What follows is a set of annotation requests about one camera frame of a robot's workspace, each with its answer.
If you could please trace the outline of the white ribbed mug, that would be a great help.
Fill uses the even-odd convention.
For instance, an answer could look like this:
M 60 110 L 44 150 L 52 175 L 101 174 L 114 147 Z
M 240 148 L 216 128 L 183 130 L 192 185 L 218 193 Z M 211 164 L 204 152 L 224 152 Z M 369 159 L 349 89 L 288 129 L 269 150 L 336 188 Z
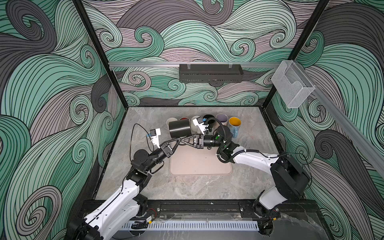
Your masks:
M 201 133 L 199 127 L 198 127 L 198 126 L 195 126 L 195 119 L 197 119 L 197 118 L 199 118 L 199 117 L 200 117 L 200 116 L 194 116 L 194 117 L 192 117 L 192 120 L 191 120 L 191 131 L 192 131 L 192 133 L 194 133 L 194 134 L 200 134 L 200 133 Z

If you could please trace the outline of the beige pink ribbed mug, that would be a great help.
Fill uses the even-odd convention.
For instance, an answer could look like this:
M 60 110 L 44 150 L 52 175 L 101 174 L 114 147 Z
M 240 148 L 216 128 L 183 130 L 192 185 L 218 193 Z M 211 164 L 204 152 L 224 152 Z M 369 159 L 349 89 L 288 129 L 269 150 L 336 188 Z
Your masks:
M 217 114 L 216 119 L 219 120 L 223 126 L 226 126 L 228 124 L 228 121 L 229 121 L 229 117 L 223 113 Z

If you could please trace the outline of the blue butterfly mug yellow inside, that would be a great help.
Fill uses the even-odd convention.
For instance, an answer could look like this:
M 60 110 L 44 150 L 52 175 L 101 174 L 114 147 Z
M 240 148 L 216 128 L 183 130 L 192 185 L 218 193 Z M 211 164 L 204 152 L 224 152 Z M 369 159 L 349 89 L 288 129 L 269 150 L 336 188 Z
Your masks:
M 233 135 L 233 138 L 237 138 L 239 135 L 239 129 L 242 125 L 242 121 L 237 117 L 231 117 L 228 120 L 228 128 Z

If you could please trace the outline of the light pink mug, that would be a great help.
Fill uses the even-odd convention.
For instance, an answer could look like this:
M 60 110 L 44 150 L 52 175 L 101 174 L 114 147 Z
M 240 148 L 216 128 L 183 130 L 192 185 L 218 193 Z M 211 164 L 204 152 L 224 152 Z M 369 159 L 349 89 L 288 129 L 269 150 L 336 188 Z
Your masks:
M 176 122 L 176 121 L 178 121 L 177 118 L 169 118 L 169 119 L 167 119 L 166 120 L 166 124 L 167 124 L 168 128 L 170 127 L 170 123 Z

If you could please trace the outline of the black mug white base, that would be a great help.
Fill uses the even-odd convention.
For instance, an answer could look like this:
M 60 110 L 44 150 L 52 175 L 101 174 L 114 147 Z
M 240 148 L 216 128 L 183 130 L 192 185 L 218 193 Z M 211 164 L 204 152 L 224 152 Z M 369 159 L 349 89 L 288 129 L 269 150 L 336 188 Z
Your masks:
M 214 118 L 214 116 L 213 116 L 213 115 L 204 115 L 203 118 L 206 119 L 206 120 L 208 120 L 209 118 Z

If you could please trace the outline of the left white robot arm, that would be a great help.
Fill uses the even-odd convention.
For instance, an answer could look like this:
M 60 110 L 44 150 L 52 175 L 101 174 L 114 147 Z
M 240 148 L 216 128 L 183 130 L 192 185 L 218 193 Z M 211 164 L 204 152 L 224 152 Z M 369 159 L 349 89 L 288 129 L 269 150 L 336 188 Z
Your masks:
M 136 151 L 122 185 L 93 212 L 70 222 L 64 239 L 110 240 L 130 219 L 144 215 L 147 198 L 140 192 L 150 181 L 151 170 L 171 157 L 181 141 L 181 138 L 165 141 L 151 153 L 143 149 Z

